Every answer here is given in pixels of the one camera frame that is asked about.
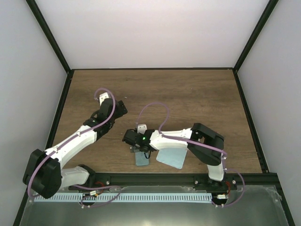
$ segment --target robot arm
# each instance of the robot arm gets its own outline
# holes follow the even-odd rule
[[[220,134],[200,123],[195,123],[192,128],[162,132],[162,134],[197,142],[200,142],[200,140],[204,138],[205,145],[219,149],[223,149],[224,146],[224,138]],[[187,148],[199,160],[207,164],[210,179],[222,181],[224,178],[222,165],[223,156],[221,153],[182,140],[162,137],[158,130],[146,129],[146,125],[139,125],[137,130],[128,129],[122,141],[139,149],[141,152],[156,151],[163,148]]]
[[[32,152],[23,177],[23,182],[26,185],[28,185],[31,175],[41,161],[55,151],[55,154],[43,164],[34,178],[32,183],[32,189],[34,191],[44,198],[50,198],[63,187],[75,184],[87,184],[91,186],[92,180],[89,180],[89,178],[95,174],[92,169],[85,165],[79,165],[73,169],[63,169],[63,167],[78,152],[105,135],[114,125],[115,119],[127,113],[123,102],[116,101],[114,114],[110,120],[98,128],[91,129],[105,121],[112,111],[113,100],[109,97],[108,93],[103,93],[99,96],[99,103],[100,109],[94,112],[70,137],[44,152],[39,149]],[[81,134],[81,132],[87,129],[91,130]]]

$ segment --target wooden table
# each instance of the wooden table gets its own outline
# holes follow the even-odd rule
[[[260,173],[261,168],[246,115],[231,70],[80,70],[75,71],[56,132],[57,144],[75,132],[99,109],[93,99],[99,87],[108,88],[123,100],[128,114],[116,120],[108,134],[73,157],[66,168],[85,164],[98,172],[206,173],[207,167],[187,152],[182,169],[156,161],[135,165],[129,145],[121,142],[127,129],[135,126],[142,108],[154,101],[165,103],[170,118],[163,130],[205,124],[225,138],[226,165],[242,173]],[[153,105],[144,111],[140,123],[158,129],[166,110]]]

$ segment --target black frame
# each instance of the black frame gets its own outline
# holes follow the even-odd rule
[[[66,61],[66,59],[63,56],[63,53],[61,52],[50,28],[48,27],[37,3],[35,0],[26,0],[28,3],[28,6],[32,10],[35,18],[37,19],[39,25],[41,26],[43,32],[45,33],[46,38],[48,39],[50,45],[52,46],[54,52],[56,53],[58,59],[60,60],[63,68],[65,69],[67,73],[65,85],[62,91],[62,95],[59,101],[59,105],[57,108],[57,111],[55,113],[55,118],[51,127],[51,131],[48,137],[46,148],[50,148],[53,144],[56,130],[61,118],[61,114],[63,111],[63,106],[67,98],[67,94],[69,91],[69,87],[72,81],[72,77],[74,74],[75,69],[71,69]],[[278,176],[276,173],[270,173],[269,168],[266,162],[266,159],[264,157],[264,153],[261,148],[261,144],[258,139],[258,135],[252,120],[252,116],[243,92],[243,89],[241,87],[239,77],[238,77],[238,71],[243,64],[244,60],[246,59],[248,53],[250,52],[253,44],[255,43],[257,37],[259,36],[261,30],[263,29],[264,25],[266,24],[269,16],[271,15],[273,9],[275,8],[278,0],[269,0],[264,12],[262,13],[256,27],[254,28],[246,46],[244,47],[237,63],[235,64],[234,68],[124,68],[124,69],[97,69],[97,70],[216,70],[216,69],[228,69],[232,70],[234,74],[234,78],[238,87],[239,95],[244,107],[244,111],[246,114],[246,118],[248,121],[248,125],[252,134],[253,142],[255,145],[255,149],[257,151],[258,159],[260,162],[261,170],[263,173],[255,173],[255,174],[242,174],[246,185],[274,185],[277,189],[277,192],[279,195],[282,196],[282,207],[285,211],[286,218],[288,220],[288,223],[290,226],[294,226],[294,221],[292,218],[292,215],[290,213],[289,207],[287,205],[284,193],[282,191],[281,184],[279,182]],[[228,174],[231,177],[234,177],[238,185],[241,185],[241,179],[236,174]],[[119,185],[119,186],[150,186],[150,185],[157,185],[157,186],[166,186],[166,185],[174,185],[174,186],[194,186],[194,181],[203,181],[208,177],[207,174],[135,174],[135,173],[97,173],[96,174],[97,180],[100,181],[110,181],[111,185]],[[22,215],[24,212],[24,208],[27,202],[28,196],[27,192],[25,191],[24,197],[22,199],[19,211],[17,213],[14,225],[18,226],[21,223]]]

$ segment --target gray wall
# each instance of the gray wall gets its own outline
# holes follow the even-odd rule
[[[37,0],[71,68],[233,67],[268,0]]]
[[[269,168],[301,225],[301,1],[279,1],[239,73]]]
[[[24,0],[0,1],[0,219],[12,225],[30,153],[44,149],[66,73]]]

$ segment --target wooden tabletop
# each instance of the wooden tabletop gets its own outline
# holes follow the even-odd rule
[[[231,70],[80,70],[75,71],[54,144],[74,133],[99,109],[94,91],[105,87],[116,100],[123,100],[128,114],[94,144],[73,157],[65,168],[85,164],[98,172],[206,173],[207,167],[190,151],[184,166],[176,169],[150,157],[148,166],[137,167],[129,145],[121,142],[132,129],[142,108],[155,101],[166,104],[170,118],[163,131],[189,128],[200,122],[225,138],[226,165],[242,173],[260,173],[261,168],[246,115]],[[158,129],[166,117],[162,106],[146,109],[139,121]]]

